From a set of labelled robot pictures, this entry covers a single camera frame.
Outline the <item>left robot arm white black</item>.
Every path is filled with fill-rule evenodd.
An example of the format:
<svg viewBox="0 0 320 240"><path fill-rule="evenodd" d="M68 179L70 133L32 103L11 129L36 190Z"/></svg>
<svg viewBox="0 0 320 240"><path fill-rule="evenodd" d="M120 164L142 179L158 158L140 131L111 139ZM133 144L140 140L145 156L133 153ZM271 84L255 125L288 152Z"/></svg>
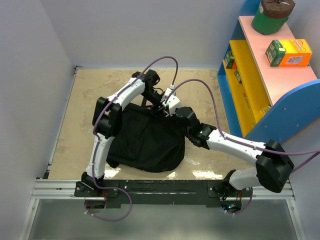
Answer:
<svg viewBox="0 0 320 240"><path fill-rule="evenodd" d="M123 110L139 95L143 95L153 104L160 103L162 95L154 90L159 81L160 77L154 70L146 73L135 72L128 83L116 93L97 100L92 119L93 149L89 164L81 176L81 182L92 196L99 196L104 190L106 160L111 144L122 128Z"/></svg>

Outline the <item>black student backpack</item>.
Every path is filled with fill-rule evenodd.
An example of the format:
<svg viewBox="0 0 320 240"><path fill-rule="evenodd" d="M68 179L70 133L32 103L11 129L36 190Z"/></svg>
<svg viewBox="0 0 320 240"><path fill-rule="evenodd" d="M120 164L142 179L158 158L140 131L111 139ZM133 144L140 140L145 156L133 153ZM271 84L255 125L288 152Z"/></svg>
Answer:
<svg viewBox="0 0 320 240"><path fill-rule="evenodd" d="M106 162L112 168L122 164L162 173L180 165L185 149L184 132L173 120L129 103L122 112L122 128L112 141Z"/></svg>

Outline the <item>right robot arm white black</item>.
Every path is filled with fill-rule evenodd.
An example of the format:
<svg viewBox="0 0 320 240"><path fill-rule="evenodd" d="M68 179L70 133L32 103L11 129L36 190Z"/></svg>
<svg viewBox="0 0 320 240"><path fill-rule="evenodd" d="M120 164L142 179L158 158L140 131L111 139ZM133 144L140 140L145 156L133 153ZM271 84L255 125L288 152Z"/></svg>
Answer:
<svg viewBox="0 0 320 240"><path fill-rule="evenodd" d="M243 189L259 186L280 193L293 172L293 162L274 140L254 142L220 132L215 126L201 123L191 107L177 108L173 118L195 146L223 152L253 165L250 169L231 170L214 187L222 195L233 197Z"/></svg>

